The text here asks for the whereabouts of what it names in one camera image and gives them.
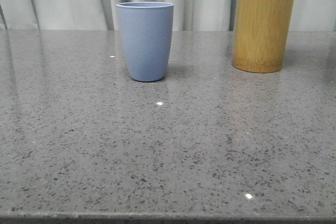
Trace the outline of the blue plastic cup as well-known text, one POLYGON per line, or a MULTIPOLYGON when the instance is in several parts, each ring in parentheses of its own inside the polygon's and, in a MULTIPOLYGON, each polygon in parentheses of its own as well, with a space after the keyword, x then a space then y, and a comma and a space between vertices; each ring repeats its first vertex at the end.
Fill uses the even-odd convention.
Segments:
POLYGON ((122 48, 129 75, 141 82, 165 77, 170 56, 174 4, 117 4, 122 48))

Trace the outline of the bamboo wooden cup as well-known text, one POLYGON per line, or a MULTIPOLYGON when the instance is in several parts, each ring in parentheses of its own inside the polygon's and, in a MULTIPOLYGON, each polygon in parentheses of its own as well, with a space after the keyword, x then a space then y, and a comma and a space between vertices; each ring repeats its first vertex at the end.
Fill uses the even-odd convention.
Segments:
POLYGON ((255 73, 282 68, 294 0, 237 0, 232 64, 255 73))

